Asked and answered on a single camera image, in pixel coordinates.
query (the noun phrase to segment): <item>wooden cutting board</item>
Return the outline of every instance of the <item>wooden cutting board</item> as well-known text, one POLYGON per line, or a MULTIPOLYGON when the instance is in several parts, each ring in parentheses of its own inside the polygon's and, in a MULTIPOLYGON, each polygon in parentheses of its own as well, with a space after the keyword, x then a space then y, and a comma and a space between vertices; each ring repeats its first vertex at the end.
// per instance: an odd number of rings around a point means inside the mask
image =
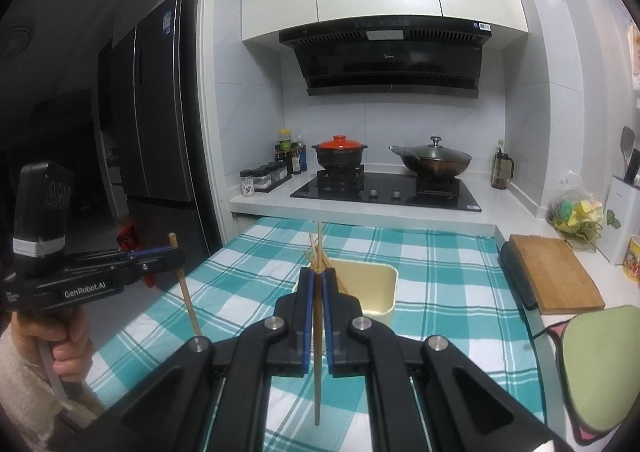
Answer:
POLYGON ((562 239, 510 238, 529 278, 542 315, 603 309, 598 288, 562 239))

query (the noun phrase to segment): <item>ceiling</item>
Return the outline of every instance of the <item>ceiling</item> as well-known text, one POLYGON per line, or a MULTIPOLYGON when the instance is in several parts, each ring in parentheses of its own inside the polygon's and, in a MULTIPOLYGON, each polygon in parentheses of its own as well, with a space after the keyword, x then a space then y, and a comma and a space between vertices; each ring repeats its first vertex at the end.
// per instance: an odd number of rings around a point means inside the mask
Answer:
POLYGON ((14 0, 0 34, 24 26, 33 32, 27 49, 0 60, 0 137, 26 127, 33 106, 90 87, 98 51, 113 29, 118 0, 14 0))

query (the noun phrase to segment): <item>plastic bag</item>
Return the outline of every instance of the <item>plastic bag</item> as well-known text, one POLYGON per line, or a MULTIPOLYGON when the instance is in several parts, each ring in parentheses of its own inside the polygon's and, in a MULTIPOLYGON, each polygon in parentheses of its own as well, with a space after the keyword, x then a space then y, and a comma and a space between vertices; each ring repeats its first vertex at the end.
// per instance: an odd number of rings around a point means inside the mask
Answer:
POLYGON ((602 203, 595 194, 585 190, 580 175, 567 172, 560 181, 560 192, 552 199, 549 222, 563 235, 571 235, 584 241, 589 248, 578 248, 568 242, 575 250, 593 250, 594 243, 602 230, 602 203))

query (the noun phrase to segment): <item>gas stove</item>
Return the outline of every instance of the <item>gas stove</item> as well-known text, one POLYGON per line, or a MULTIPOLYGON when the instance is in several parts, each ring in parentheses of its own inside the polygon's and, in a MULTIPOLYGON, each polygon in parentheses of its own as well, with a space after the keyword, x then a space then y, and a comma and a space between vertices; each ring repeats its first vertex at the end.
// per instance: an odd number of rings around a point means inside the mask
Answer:
POLYGON ((481 211, 457 178, 435 181, 409 174, 364 172, 363 165, 347 171, 318 171, 291 197, 481 211))

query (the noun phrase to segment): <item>green pad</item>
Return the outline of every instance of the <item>green pad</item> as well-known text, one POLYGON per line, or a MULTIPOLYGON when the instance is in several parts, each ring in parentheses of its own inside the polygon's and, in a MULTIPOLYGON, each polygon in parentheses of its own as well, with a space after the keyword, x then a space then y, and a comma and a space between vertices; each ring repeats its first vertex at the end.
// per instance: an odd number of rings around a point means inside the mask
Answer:
POLYGON ((580 422, 598 434, 614 429, 640 392, 640 309, 622 306, 571 319, 562 358, 580 422))

